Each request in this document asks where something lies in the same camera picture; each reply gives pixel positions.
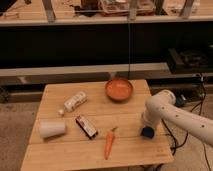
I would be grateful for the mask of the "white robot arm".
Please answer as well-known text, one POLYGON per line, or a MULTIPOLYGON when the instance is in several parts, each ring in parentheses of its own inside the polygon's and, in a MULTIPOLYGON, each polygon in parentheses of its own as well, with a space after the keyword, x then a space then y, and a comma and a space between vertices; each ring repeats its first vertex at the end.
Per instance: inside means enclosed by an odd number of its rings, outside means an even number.
POLYGON ((152 139, 160 120, 165 119, 213 147, 213 120, 180 109, 175 102, 176 97, 170 90, 149 97, 142 114, 141 135, 152 139))

